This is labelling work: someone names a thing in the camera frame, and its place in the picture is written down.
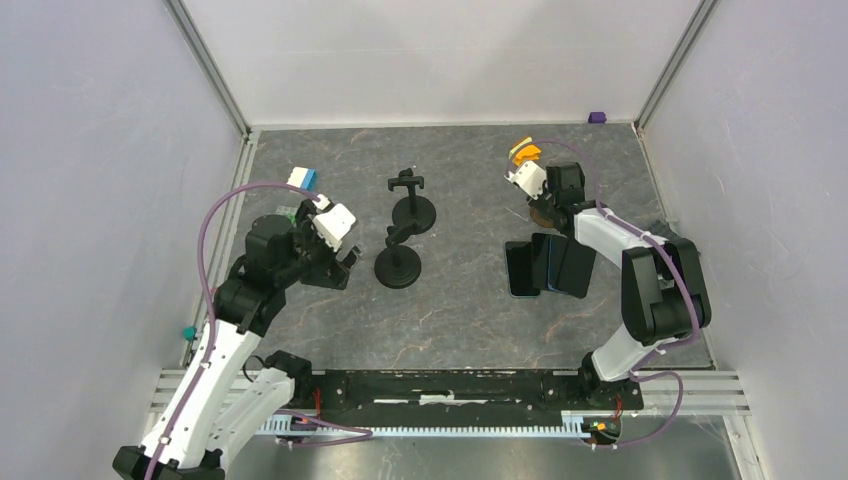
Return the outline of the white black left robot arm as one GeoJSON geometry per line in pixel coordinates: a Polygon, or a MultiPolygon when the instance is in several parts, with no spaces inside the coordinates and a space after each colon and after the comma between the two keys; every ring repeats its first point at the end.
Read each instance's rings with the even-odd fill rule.
{"type": "Polygon", "coordinates": [[[278,351],[230,406],[242,367],[286,304],[295,283],[342,290],[360,256],[338,257],[356,224],[343,204],[302,201],[295,218],[257,218],[245,252],[213,296],[201,344],[159,421],[138,446],[119,449],[123,479],[223,479],[247,441],[278,408],[302,407],[314,394],[309,361],[278,351]]]}

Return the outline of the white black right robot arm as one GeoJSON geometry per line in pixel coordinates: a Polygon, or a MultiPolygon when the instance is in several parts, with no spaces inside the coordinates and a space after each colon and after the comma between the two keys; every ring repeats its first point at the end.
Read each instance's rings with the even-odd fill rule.
{"type": "Polygon", "coordinates": [[[580,400],[602,408],[617,396],[617,382],[634,378],[651,354],[693,339],[709,324],[697,249],[684,238],[653,235],[604,203],[587,200],[577,163],[541,167],[530,161],[515,182],[531,209],[556,231],[533,246],[532,278],[540,288],[585,297],[598,256],[620,271],[622,324],[584,358],[577,382],[580,400]]]}

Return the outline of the black phone light blue edge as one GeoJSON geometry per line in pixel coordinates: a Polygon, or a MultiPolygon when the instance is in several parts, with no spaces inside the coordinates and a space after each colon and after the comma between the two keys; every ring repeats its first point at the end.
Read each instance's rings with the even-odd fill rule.
{"type": "Polygon", "coordinates": [[[534,298],[540,290],[533,285],[533,251],[530,242],[508,241],[504,245],[508,289],[512,297],[534,298]]]}

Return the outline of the black front phone stand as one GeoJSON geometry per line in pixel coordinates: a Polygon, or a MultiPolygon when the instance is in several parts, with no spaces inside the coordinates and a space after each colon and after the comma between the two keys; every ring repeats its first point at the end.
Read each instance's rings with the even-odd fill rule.
{"type": "Polygon", "coordinates": [[[377,280],[390,289],[404,289],[414,284],[422,272],[418,253],[404,242],[418,230],[417,221],[407,221],[387,228],[386,247],[376,257],[377,280]]]}

